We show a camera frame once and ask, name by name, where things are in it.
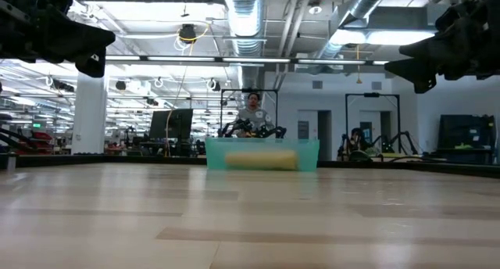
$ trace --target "exposed ductwork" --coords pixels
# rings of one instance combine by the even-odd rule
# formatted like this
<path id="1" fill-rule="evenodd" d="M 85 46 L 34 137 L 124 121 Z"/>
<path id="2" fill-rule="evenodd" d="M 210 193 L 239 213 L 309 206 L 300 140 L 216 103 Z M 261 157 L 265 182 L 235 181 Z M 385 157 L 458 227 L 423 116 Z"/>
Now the exposed ductwork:
<path id="1" fill-rule="evenodd" d="M 231 33 L 242 38 L 259 36 L 263 21 L 263 0 L 225 0 Z M 263 53 L 263 42 L 253 40 L 233 40 L 236 56 L 258 57 Z M 242 66 L 238 73 L 242 88 L 263 88 L 263 78 L 259 78 L 259 68 Z"/>
<path id="2" fill-rule="evenodd" d="M 381 2 L 382 0 L 351 0 L 347 12 L 339 19 L 338 26 L 366 19 Z M 317 59 L 333 59 L 341 51 L 343 45 L 330 43 L 330 41 L 331 38 L 318 52 Z"/>

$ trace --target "wooden floor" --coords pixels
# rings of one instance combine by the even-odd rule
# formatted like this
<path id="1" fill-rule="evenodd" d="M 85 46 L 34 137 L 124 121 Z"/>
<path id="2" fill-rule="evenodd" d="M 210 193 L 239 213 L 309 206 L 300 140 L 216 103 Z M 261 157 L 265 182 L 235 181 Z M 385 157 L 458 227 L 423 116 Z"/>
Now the wooden floor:
<path id="1" fill-rule="evenodd" d="M 499 269 L 500 181 L 94 164 L 0 174 L 1 269 Z"/>

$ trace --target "teal plastic bin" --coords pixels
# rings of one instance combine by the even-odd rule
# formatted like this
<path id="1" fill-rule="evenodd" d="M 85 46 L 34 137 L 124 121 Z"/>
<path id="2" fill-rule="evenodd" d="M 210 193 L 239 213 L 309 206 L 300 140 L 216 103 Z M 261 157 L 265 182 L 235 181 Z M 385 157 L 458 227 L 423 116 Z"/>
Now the teal plastic bin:
<path id="1" fill-rule="evenodd" d="M 274 138 L 207 138 L 207 165 L 211 170 L 226 170 L 226 154 L 229 152 L 270 152 L 294 150 L 298 155 L 300 171 L 315 171 L 320 151 L 318 140 L 294 140 Z"/>

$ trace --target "man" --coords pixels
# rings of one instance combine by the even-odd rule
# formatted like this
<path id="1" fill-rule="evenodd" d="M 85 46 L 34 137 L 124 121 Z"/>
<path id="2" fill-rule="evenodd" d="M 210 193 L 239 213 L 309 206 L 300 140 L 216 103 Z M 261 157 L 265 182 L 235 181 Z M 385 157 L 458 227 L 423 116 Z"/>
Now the man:
<path id="1" fill-rule="evenodd" d="M 274 128 L 271 116 L 264 110 L 259 108 L 260 95 L 257 93 L 250 93 L 247 97 L 247 107 L 246 109 L 241 109 L 237 118 L 239 120 L 250 120 L 252 124 L 252 130 L 256 131 L 262 126 L 265 126 L 267 130 Z M 237 134 L 238 137 L 246 137 L 246 133 L 240 132 Z"/>

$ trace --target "white wall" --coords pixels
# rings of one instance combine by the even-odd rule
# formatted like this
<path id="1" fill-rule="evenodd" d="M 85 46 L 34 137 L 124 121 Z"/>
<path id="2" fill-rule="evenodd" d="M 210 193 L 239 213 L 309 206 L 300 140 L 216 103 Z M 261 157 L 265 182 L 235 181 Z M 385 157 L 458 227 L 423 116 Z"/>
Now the white wall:
<path id="1" fill-rule="evenodd" d="M 500 118 L 500 78 L 476 81 L 437 81 L 437 86 L 417 96 L 420 144 L 427 151 L 438 145 L 439 120 L 443 114 L 495 115 Z"/>
<path id="2" fill-rule="evenodd" d="M 419 144 L 419 119 L 417 113 L 417 94 L 415 94 L 413 89 L 413 84 L 406 81 L 400 77 L 396 77 L 392 80 L 392 94 L 399 95 L 399 108 L 401 111 L 401 131 L 408 131 L 412 135 L 413 144 L 418 147 Z M 392 122 L 392 137 L 394 137 L 398 131 L 397 125 L 397 115 L 396 112 L 391 114 Z M 406 140 L 402 138 L 402 144 L 406 147 L 409 145 Z M 393 144 L 393 147 L 398 147 L 398 141 Z"/>
<path id="3" fill-rule="evenodd" d="M 280 95 L 279 125 L 287 128 L 287 138 L 297 138 L 300 110 L 330 110 L 332 113 L 332 156 L 336 157 L 345 133 L 345 96 Z M 349 131 L 359 126 L 362 111 L 390 111 L 392 104 L 385 99 L 357 99 L 349 110 Z"/>
<path id="4" fill-rule="evenodd" d="M 363 83 L 357 84 L 357 75 L 346 77 L 344 74 L 288 74 L 280 90 L 278 105 L 278 124 L 287 128 L 287 138 L 296 139 L 299 111 L 330 110 L 332 116 L 332 157 L 337 157 L 341 136 L 345 133 L 345 94 L 371 92 L 372 81 L 382 81 L 383 91 L 391 93 L 391 80 L 385 80 L 383 74 L 362 74 Z M 323 89 L 312 89 L 312 81 L 322 80 Z M 266 84 L 274 82 L 274 73 L 266 73 Z M 368 99 L 350 97 L 349 133 L 359 127 L 362 111 L 395 111 L 395 107 L 386 98 Z M 273 104 L 264 102 L 264 109 L 271 113 Z"/>
<path id="5" fill-rule="evenodd" d="M 396 77 L 392 90 L 401 95 L 402 131 L 410 131 L 426 152 L 437 148 L 443 114 L 495 115 L 497 122 L 500 118 L 498 77 L 486 81 L 475 77 L 446 81 L 439 77 L 436 87 L 421 95 L 414 93 L 413 84 Z"/>

